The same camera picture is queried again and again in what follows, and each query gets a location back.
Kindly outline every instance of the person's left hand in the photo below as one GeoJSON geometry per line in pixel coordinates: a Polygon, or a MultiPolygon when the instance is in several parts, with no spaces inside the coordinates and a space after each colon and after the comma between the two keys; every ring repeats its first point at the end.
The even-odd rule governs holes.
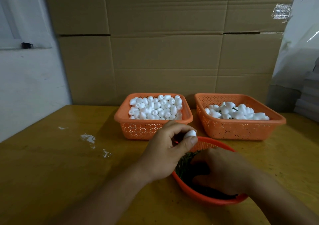
{"type": "Polygon", "coordinates": [[[190,130],[195,129],[185,124],[169,121],[156,132],[137,161],[146,182],[163,179],[174,171],[180,158],[197,143],[198,139],[190,136],[173,146],[172,138],[180,132],[186,133],[190,130]]]}

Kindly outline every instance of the orange plastic basket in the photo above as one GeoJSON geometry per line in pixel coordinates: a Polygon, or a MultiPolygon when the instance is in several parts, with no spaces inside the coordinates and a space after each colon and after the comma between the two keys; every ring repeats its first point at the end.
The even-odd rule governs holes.
{"type": "MultiPolygon", "coordinates": [[[[235,152],[235,150],[231,147],[229,147],[228,145],[219,142],[217,140],[211,139],[211,138],[207,138],[207,137],[197,137],[198,138],[198,142],[197,144],[190,150],[191,152],[196,152],[198,150],[202,150],[202,149],[207,149],[207,148],[213,148],[213,147],[221,147],[223,149],[226,150],[230,150],[235,152]]],[[[177,181],[177,183],[179,184],[179,186],[181,187],[181,189],[187,194],[189,195],[189,197],[191,197],[192,199],[198,201],[199,203],[202,203],[204,205],[218,205],[218,206],[224,206],[224,205],[231,205],[231,204],[237,204],[240,203],[244,200],[247,199],[247,195],[246,194],[240,194],[236,197],[236,199],[231,199],[231,200],[220,200],[220,199],[215,199],[215,198],[211,198],[211,197],[207,197],[204,196],[200,193],[198,193],[197,191],[194,191],[192,188],[190,188],[189,186],[187,186],[180,178],[179,176],[176,174],[175,171],[173,171],[172,173],[174,179],[177,181]]]]}
{"type": "Polygon", "coordinates": [[[265,140],[276,126],[286,123],[286,119],[256,99],[241,94],[195,94],[197,114],[208,136],[219,139],[265,140]],[[209,105],[222,102],[241,103],[253,108],[255,113],[264,112],[269,121],[234,120],[213,118],[205,112],[209,105]]]}
{"type": "Polygon", "coordinates": [[[177,120],[176,122],[182,124],[189,124],[193,121],[193,114],[190,111],[190,108],[186,102],[186,99],[181,94],[175,93],[133,93],[126,97],[118,111],[116,112],[114,119],[116,122],[119,122],[122,128],[122,132],[124,136],[128,139],[145,139],[149,140],[153,137],[158,129],[160,129],[167,120],[136,120],[136,119],[129,119],[129,110],[131,108],[129,102],[134,97],[158,97],[158,95],[171,95],[176,96],[179,95],[183,100],[183,109],[181,110],[183,116],[182,120],[177,120]]]}

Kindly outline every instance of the round red basket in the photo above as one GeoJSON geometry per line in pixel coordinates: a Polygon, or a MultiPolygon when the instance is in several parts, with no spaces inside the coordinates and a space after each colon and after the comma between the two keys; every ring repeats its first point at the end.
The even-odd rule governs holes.
{"type": "MultiPolygon", "coordinates": [[[[213,147],[221,147],[226,150],[230,150],[235,152],[235,150],[228,145],[219,142],[215,139],[212,138],[207,138],[207,137],[197,137],[198,138],[198,143],[190,150],[191,152],[195,152],[198,150],[202,149],[207,149],[207,148],[213,148],[213,147]]],[[[196,191],[194,191],[192,188],[187,186],[176,174],[175,171],[172,173],[174,179],[177,181],[181,189],[192,199],[198,201],[199,203],[205,204],[205,205],[218,205],[218,206],[224,206],[224,205],[231,205],[231,204],[237,204],[240,203],[244,200],[247,199],[248,195],[246,194],[240,194],[236,197],[236,199],[231,199],[231,200],[219,200],[215,198],[210,198],[207,196],[204,196],[196,191]]]]}

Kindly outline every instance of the hand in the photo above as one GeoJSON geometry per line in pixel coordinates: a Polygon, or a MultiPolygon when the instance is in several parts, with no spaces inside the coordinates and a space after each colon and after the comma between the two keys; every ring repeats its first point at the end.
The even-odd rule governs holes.
{"type": "Polygon", "coordinates": [[[163,179],[174,171],[180,158],[197,143],[198,139],[191,136],[173,147],[172,138],[180,132],[186,133],[190,130],[195,129],[169,121],[156,132],[137,162],[146,182],[163,179]]]}
{"type": "Polygon", "coordinates": [[[203,150],[192,159],[191,164],[200,162],[206,162],[211,173],[194,177],[193,183],[227,195],[246,193],[252,176],[260,172],[237,152],[219,147],[203,150]]]}

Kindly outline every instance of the yellow tabletop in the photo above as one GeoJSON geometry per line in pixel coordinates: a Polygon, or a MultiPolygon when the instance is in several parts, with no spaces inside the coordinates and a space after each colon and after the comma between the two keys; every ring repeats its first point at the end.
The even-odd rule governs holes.
{"type": "MultiPolygon", "coordinates": [[[[146,141],[127,140],[118,107],[65,106],[0,144],[0,224],[41,224],[136,161],[146,141]]],[[[196,111],[191,123],[205,136],[196,111]]],[[[283,114],[263,142],[224,140],[319,214],[319,125],[283,114]]],[[[251,199],[204,207],[172,176],[143,188],[119,224],[268,224],[251,199]]]]}

